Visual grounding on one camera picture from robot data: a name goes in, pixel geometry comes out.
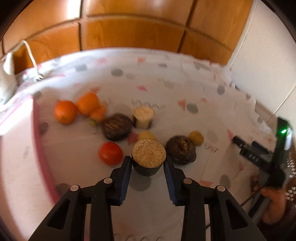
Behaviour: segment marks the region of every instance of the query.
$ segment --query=white wall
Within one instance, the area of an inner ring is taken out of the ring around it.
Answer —
[[[274,112],[296,83],[296,43],[277,15],[260,0],[254,0],[244,32],[242,45],[237,46],[228,64],[233,81]],[[289,119],[294,129],[295,104],[296,91],[277,112]]]

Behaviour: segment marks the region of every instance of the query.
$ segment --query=metal screw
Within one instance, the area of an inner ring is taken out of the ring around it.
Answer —
[[[110,183],[112,183],[112,181],[113,180],[109,177],[104,179],[104,183],[106,183],[106,184],[110,184]]]
[[[190,178],[185,178],[185,179],[183,180],[183,182],[184,182],[185,184],[191,184],[191,183],[192,183],[192,180],[191,180]]]
[[[77,191],[78,189],[79,189],[79,187],[78,187],[77,185],[73,185],[73,186],[70,187],[70,190],[71,190],[72,192],[75,192],[75,191]]]
[[[222,186],[222,185],[219,185],[217,187],[217,190],[220,191],[220,192],[224,192],[226,190],[226,188],[224,186]]]

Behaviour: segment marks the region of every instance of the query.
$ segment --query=wooden door panel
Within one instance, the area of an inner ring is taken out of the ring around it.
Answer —
[[[190,27],[234,50],[253,0],[198,0]]]
[[[13,21],[3,37],[7,52],[19,41],[52,25],[80,17],[81,0],[34,0]]]
[[[2,40],[0,41],[0,58],[3,56]]]
[[[59,26],[38,34],[27,40],[36,63],[79,51],[78,23]],[[13,55],[15,73],[33,67],[25,46]]]
[[[133,17],[102,18],[82,24],[82,49],[141,47],[176,52],[183,30]]]
[[[232,51],[198,33],[187,33],[181,53],[211,62],[227,64]]]
[[[185,25],[193,0],[87,0],[86,14],[136,14]]]

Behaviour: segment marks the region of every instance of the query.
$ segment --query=human hand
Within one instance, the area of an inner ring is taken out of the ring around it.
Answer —
[[[264,197],[268,197],[271,203],[263,213],[262,221],[266,224],[275,224],[280,221],[286,210],[286,190],[276,189],[274,187],[264,187],[260,190]]]

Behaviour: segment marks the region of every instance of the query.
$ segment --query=tangerine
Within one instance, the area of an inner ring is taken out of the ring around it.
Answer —
[[[93,92],[87,92],[76,102],[77,110],[82,115],[89,116],[94,109],[99,107],[100,100]]]
[[[89,118],[91,119],[94,125],[100,124],[106,115],[106,102],[103,102],[99,107],[95,108],[92,113],[90,114]]]
[[[70,124],[76,117],[75,104],[70,100],[57,100],[54,106],[54,117],[62,124]]]

